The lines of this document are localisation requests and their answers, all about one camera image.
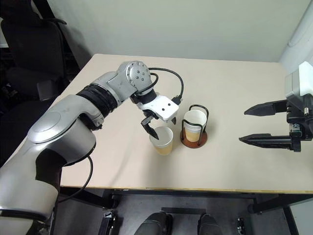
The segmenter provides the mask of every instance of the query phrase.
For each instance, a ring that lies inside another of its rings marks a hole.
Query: beige tabletop
[[[286,72],[279,63],[96,54],[57,100],[76,94],[100,75],[131,60],[174,70],[184,80],[177,125],[152,121],[153,127],[165,125],[173,130],[173,151],[168,156],[156,153],[140,124],[143,112],[127,100],[105,118],[102,130],[94,132],[97,146],[91,154],[94,171],[88,187],[313,192],[313,141],[303,141],[302,152],[294,153],[238,140],[256,133],[289,134],[286,113],[244,115],[251,106],[285,98]],[[179,94],[176,77],[157,73],[156,92],[169,98]],[[208,141],[199,149],[187,148],[179,140],[182,117],[192,104],[210,111]],[[61,185],[81,187],[88,174],[88,160],[64,167]]]

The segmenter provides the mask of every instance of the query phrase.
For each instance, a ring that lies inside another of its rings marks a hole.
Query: black cable
[[[166,71],[166,72],[170,72],[170,73],[176,75],[179,78],[180,83],[181,83],[181,91],[180,91],[179,96],[182,98],[182,93],[184,92],[184,82],[182,81],[182,78],[181,78],[181,76],[178,73],[176,73],[176,72],[174,72],[172,70],[164,69],[164,68],[149,68],[149,70]]]
[[[150,86],[148,86],[148,87],[146,87],[146,88],[144,88],[144,89],[138,91],[137,94],[138,94],[138,93],[145,92],[146,90],[150,89],[151,87],[153,87],[153,86],[157,83],[157,81],[158,81],[158,75],[157,75],[156,73],[154,73],[154,72],[152,72],[152,73],[150,73],[150,74],[151,74],[151,75],[154,75],[154,76],[156,77],[156,80],[155,80]]]
[[[68,196],[62,200],[59,200],[58,203],[61,203],[61,202],[64,202],[64,201],[67,201],[68,199],[71,199],[72,197],[76,196],[77,194],[79,194],[81,191],[83,191],[87,184],[89,183],[90,179],[91,179],[91,176],[92,176],[92,172],[93,172],[93,163],[92,163],[92,159],[90,156],[87,156],[87,158],[89,159],[89,162],[90,162],[90,173],[89,173],[89,176],[88,176],[88,179],[86,180],[86,183],[75,193],[73,193],[71,196]]]

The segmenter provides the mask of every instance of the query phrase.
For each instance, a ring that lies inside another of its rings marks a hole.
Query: paper cup
[[[193,124],[200,124],[203,128],[206,125],[206,115],[200,110],[189,110],[185,113],[184,119]],[[200,138],[201,128],[184,122],[186,138],[190,142],[197,142]]]
[[[173,131],[166,126],[159,126],[155,129],[158,140],[150,136],[150,141],[160,155],[168,155],[172,151]]]

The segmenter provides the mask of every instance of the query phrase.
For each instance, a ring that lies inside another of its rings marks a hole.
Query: robotic arm
[[[301,152],[301,141],[311,141],[313,138],[313,67],[308,62],[303,62],[297,71],[286,77],[286,98],[255,105],[245,114],[268,116],[287,112],[289,136],[252,134],[239,140],[262,148]]]
[[[102,75],[51,107],[30,128],[17,154],[0,169],[0,233],[26,234],[36,221],[50,217],[61,168],[83,160],[94,150],[92,131],[101,129],[104,118],[127,98],[144,112],[141,124],[153,137],[158,139],[149,126],[153,118],[175,124],[183,91],[182,79],[176,75],[182,90],[170,100],[155,93],[158,76],[143,62],[125,62],[117,71]]]

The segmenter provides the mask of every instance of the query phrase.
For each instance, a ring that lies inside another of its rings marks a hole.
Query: black wire cup holder
[[[181,132],[180,132],[180,141],[187,147],[189,148],[200,148],[202,147],[206,141],[207,141],[207,133],[205,131],[206,129],[206,125],[207,125],[207,120],[209,118],[209,111],[207,108],[205,108],[204,106],[202,105],[199,105],[199,104],[193,104],[189,107],[189,111],[191,110],[191,108],[193,107],[200,107],[200,108],[203,108],[205,111],[206,111],[206,123],[205,123],[205,126],[204,128],[202,127],[202,125],[200,124],[197,124],[197,123],[191,123],[189,121],[187,121],[186,119],[183,119],[181,121]],[[199,126],[201,128],[200,130],[200,136],[199,136],[199,140],[196,141],[196,142],[191,142],[187,139],[186,137],[186,132],[185,132],[185,128],[184,128],[184,122],[188,123],[189,125],[192,125],[192,126]]]

